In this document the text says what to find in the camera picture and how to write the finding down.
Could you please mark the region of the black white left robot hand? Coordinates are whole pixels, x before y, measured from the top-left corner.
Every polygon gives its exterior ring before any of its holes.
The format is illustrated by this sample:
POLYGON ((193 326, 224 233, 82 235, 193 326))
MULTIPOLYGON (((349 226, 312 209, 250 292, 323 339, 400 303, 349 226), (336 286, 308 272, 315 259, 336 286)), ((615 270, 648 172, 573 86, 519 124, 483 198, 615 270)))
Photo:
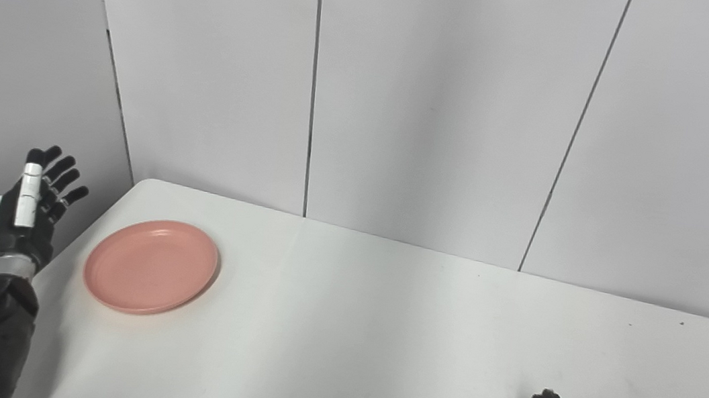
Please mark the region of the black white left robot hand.
POLYGON ((58 145, 28 152, 19 180, 0 195, 0 258, 24 257, 35 273, 50 263, 56 224, 89 194, 87 186, 75 184, 75 162, 58 145))

